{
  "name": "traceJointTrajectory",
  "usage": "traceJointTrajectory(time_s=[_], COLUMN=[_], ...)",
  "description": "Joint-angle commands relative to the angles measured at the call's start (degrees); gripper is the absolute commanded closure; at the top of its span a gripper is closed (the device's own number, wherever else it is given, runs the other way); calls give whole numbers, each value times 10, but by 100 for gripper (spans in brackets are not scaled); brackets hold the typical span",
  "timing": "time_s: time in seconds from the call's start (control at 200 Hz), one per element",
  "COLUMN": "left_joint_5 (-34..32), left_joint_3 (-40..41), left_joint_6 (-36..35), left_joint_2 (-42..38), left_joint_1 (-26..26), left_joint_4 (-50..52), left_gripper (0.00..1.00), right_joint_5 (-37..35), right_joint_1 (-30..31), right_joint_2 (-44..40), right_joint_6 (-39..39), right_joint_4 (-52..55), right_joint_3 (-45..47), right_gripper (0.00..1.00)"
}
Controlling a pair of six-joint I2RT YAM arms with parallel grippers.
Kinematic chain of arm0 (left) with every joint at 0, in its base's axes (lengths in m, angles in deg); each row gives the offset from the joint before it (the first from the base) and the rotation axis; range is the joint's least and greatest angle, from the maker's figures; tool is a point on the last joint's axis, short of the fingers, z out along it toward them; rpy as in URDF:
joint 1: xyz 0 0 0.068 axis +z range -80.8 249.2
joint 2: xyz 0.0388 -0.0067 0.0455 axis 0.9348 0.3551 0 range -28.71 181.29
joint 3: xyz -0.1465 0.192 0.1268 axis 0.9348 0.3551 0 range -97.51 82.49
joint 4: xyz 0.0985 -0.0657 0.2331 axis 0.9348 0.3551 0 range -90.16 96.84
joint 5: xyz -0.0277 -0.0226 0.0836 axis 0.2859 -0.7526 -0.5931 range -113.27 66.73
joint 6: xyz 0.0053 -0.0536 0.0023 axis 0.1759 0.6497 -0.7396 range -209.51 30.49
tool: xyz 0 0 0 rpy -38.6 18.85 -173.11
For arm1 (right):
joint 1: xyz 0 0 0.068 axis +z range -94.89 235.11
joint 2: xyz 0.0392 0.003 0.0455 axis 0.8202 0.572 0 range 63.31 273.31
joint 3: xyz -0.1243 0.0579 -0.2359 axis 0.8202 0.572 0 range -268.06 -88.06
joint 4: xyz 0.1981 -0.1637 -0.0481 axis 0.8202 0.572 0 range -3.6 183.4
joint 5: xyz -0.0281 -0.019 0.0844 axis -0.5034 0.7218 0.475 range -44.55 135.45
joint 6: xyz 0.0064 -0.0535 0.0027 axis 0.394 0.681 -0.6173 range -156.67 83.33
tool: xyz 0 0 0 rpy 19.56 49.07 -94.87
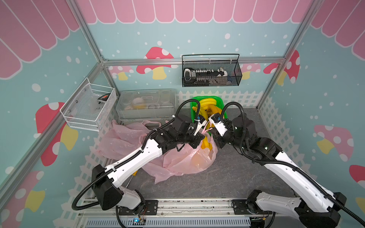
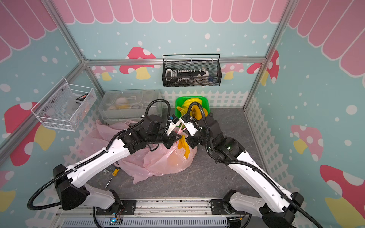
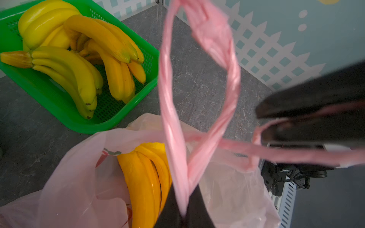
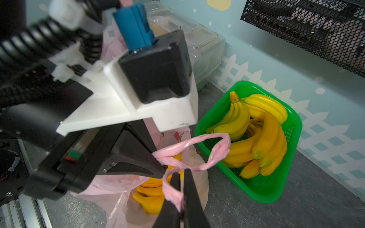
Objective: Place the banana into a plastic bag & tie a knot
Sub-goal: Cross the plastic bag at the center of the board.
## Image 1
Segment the yellow banana bunch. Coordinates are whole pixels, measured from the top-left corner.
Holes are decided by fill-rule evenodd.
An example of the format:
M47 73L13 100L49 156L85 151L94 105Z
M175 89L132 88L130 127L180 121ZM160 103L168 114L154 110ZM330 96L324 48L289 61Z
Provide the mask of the yellow banana bunch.
M213 149L213 146L212 144L209 142L209 139L208 137L206 136L203 141L202 141L202 144L201 144L201 149L204 150L204 149L209 149L210 151Z

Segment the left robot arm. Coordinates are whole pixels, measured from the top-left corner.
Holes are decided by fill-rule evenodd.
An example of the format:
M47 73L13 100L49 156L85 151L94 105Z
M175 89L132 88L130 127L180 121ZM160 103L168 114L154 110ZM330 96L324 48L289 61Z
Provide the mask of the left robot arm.
M168 123L147 134L141 147L106 167L94 167L92 182L75 197L71 208L80 211L99 205L104 211L124 207L134 214L142 213L145 209L142 195L122 185L129 176L155 158L173 149L180 152L187 144L194 149L199 146L205 138L199 131L207 121L203 116L191 119L179 113L190 102L196 103L198 108L201 107L196 99L184 101Z

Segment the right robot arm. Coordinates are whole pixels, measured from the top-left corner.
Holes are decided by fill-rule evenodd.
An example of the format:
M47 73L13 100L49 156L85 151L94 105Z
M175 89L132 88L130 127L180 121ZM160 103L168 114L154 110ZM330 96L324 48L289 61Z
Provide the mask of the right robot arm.
M282 197L253 190L246 199L250 213L271 211L299 220L306 228L335 228L343 211L362 226L365 222L349 210L346 197L321 186L268 137L259 137L252 120L237 102L226 104L221 113L209 117L213 137L220 148L229 144L252 163L257 163L280 177L297 194Z

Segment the pink plastic bag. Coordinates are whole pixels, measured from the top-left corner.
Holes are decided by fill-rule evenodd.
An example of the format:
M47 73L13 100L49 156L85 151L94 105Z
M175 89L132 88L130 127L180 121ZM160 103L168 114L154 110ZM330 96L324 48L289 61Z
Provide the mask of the pink plastic bag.
M202 142L196 149L187 144L181 151L173 149L150 161L142 169L155 178L155 184L172 176L196 174L207 170L216 159L218 147L208 132L205 133L206 136L213 146L211 151L209 149L202 150Z

